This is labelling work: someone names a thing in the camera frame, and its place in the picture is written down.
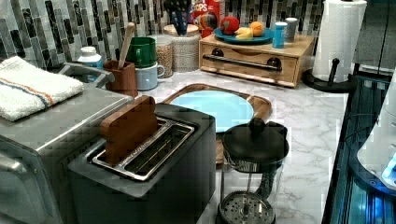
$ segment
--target white container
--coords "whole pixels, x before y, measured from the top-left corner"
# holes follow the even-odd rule
[[[89,67],[96,67],[103,69],[102,56],[96,53],[95,47],[84,47],[81,48],[81,56],[77,59],[79,63],[84,63]],[[88,76],[89,82],[94,82],[96,80],[95,76]]]
[[[178,35],[174,25],[167,25],[164,31],[172,35],[172,56],[174,72],[191,72],[199,67],[199,41],[201,34],[196,25],[187,28],[186,35]]]

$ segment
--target green mug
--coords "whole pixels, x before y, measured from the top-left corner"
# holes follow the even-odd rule
[[[134,37],[131,39],[126,61],[134,63],[136,68],[145,68],[157,62],[155,39],[151,37]]]

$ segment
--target white towel with red stripe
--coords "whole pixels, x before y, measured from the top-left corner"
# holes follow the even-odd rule
[[[0,63],[0,116],[15,121],[84,91],[82,82],[16,56]]]

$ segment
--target black toaster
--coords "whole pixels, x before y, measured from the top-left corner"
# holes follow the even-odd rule
[[[216,127],[207,114],[156,104],[162,126],[116,166],[101,139],[68,165],[78,223],[196,223],[215,190]]]

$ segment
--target wooden bread box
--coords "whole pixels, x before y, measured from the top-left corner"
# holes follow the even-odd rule
[[[303,72],[312,67],[314,37],[297,35],[285,48],[274,49],[271,43],[229,44],[212,34],[201,39],[199,47],[203,71],[295,88]]]

